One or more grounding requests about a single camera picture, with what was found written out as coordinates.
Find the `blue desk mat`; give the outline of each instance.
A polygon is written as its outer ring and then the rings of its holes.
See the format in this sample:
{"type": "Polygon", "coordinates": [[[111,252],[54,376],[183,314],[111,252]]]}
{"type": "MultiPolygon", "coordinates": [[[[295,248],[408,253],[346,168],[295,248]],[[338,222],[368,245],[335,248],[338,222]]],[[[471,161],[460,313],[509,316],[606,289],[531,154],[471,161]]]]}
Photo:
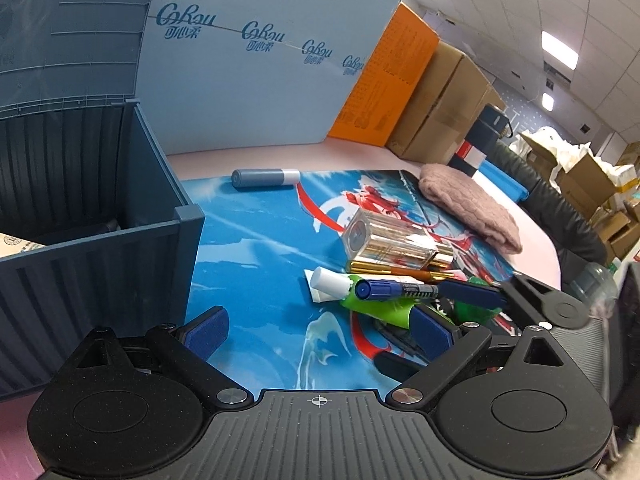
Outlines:
{"type": "Polygon", "coordinates": [[[468,275],[505,280],[496,251],[425,200],[401,171],[303,173],[296,187],[235,190],[229,177],[183,182],[206,220],[188,320],[214,305],[230,317],[227,341],[209,362],[255,395],[263,388],[349,390],[396,386],[371,363],[392,350],[367,316],[337,302],[312,303],[304,269],[343,271],[339,230],[358,207],[425,225],[450,240],[468,275]]]}

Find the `black leather couch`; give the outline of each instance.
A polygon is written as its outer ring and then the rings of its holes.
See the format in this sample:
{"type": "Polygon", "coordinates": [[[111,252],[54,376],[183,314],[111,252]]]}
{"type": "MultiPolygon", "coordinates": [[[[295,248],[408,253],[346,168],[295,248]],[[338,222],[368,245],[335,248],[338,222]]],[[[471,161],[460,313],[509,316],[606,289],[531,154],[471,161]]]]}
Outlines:
{"type": "Polygon", "coordinates": [[[529,197],[520,207],[551,238],[558,252],[562,290],[589,262],[604,265],[607,250],[584,218],[551,185],[503,142],[498,142],[487,160],[522,184],[529,197]]]}

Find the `fluorescent light panel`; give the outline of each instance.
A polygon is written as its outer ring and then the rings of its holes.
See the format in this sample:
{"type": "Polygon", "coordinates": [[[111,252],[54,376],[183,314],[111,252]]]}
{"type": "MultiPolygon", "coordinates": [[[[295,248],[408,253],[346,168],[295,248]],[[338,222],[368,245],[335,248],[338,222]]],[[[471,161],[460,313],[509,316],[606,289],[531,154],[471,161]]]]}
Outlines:
{"type": "Polygon", "coordinates": [[[542,107],[549,111],[554,109],[554,99],[549,94],[542,94],[542,107]]]}
{"type": "Polygon", "coordinates": [[[542,49],[546,50],[558,61],[563,62],[571,70],[575,70],[575,66],[578,64],[578,53],[566,46],[558,38],[544,31],[542,32],[542,49]]]}

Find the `pink towel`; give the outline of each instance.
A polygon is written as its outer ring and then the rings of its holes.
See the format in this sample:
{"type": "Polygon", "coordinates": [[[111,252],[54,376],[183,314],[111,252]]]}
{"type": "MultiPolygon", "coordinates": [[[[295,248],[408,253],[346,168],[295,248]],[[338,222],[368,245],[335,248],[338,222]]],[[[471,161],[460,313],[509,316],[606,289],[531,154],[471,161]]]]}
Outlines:
{"type": "Polygon", "coordinates": [[[501,253],[522,252],[520,231],[510,213],[461,171],[425,164],[420,170],[420,191],[501,253]]]}

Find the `gold pen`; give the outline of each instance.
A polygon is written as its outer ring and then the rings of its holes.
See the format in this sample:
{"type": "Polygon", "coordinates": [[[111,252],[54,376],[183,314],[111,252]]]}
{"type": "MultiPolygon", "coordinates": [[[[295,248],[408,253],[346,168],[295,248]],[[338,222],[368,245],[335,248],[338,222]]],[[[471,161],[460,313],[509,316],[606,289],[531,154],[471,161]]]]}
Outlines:
{"type": "Polygon", "coordinates": [[[357,274],[390,274],[391,276],[411,276],[422,282],[439,282],[446,278],[455,278],[453,272],[433,272],[430,270],[405,269],[404,267],[392,267],[383,264],[374,264],[370,262],[358,262],[350,260],[346,266],[347,272],[357,274]]]}

